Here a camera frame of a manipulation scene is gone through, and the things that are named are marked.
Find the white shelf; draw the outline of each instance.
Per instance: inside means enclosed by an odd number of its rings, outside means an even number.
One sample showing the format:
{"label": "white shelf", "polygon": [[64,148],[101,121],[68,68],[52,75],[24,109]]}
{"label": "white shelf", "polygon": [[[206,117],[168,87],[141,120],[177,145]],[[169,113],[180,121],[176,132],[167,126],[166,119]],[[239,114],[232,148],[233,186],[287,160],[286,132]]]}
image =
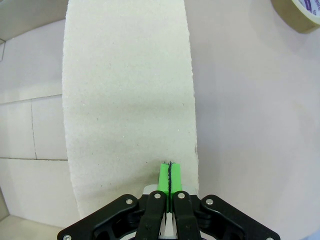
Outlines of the white shelf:
{"label": "white shelf", "polygon": [[62,228],[50,226],[16,216],[0,221],[1,240],[56,240]]}

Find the wall tile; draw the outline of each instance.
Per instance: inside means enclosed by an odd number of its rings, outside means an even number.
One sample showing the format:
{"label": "wall tile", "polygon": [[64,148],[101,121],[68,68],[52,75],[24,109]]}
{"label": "wall tile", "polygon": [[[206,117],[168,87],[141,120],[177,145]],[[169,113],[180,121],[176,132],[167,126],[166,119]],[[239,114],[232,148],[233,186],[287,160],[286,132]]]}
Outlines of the wall tile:
{"label": "wall tile", "polygon": [[36,157],[68,159],[62,96],[33,99],[32,116]]}
{"label": "wall tile", "polygon": [[0,104],[62,94],[65,20],[8,40],[0,62]]}
{"label": "wall tile", "polygon": [[35,159],[31,101],[0,104],[0,158]]}
{"label": "wall tile", "polygon": [[9,215],[9,211],[0,187],[0,221]]}
{"label": "wall tile", "polygon": [[58,227],[80,219],[67,161],[0,159],[0,186],[11,215]]}

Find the foam board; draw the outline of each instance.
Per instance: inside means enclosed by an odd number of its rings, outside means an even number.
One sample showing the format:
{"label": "foam board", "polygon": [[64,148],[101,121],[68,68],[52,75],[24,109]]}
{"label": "foam board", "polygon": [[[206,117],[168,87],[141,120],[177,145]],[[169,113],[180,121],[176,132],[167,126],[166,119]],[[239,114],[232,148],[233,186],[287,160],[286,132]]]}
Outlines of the foam board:
{"label": "foam board", "polygon": [[140,197],[160,164],[198,188],[195,99],[183,0],[70,0],[63,50],[64,124],[82,217]]}
{"label": "foam board", "polygon": [[0,62],[0,104],[62,93],[65,20],[8,40]]}
{"label": "foam board", "polygon": [[0,105],[0,158],[36,158],[31,101]]}
{"label": "foam board", "polygon": [[11,215],[58,227],[80,219],[67,161],[0,159],[0,186]]}
{"label": "foam board", "polygon": [[62,96],[33,99],[32,120],[37,159],[68,159]]}
{"label": "foam board", "polygon": [[300,240],[320,227],[320,31],[271,1],[186,0],[199,193]]}

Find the green gripper pad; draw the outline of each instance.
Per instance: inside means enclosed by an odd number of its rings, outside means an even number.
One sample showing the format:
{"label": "green gripper pad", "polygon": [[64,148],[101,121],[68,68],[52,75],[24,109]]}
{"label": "green gripper pad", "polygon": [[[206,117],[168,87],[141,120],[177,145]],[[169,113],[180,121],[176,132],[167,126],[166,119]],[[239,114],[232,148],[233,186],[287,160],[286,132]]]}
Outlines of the green gripper pad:
{"label": "green gripper pad", "polygon": [[182,191],[180,164],[171,164],[171,197],[178,191]]}
{"label": "green gripper pad", "polygon": [[168,174],[169,164],[162,163],[160,166],[158,191],[164,192],[167,196],[169,194],[169,174]]}

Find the masking tape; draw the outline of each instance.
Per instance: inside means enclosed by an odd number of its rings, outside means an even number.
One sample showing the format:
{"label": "masking tape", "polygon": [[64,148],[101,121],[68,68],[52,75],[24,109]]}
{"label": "masking tape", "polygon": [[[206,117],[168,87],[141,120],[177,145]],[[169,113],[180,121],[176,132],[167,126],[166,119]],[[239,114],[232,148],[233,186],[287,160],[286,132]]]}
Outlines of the masking tape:
{"label": "masking tape", "polygon": [[275,11],[294,30],[310,33],[320,28],[320,0],[271,0]]}

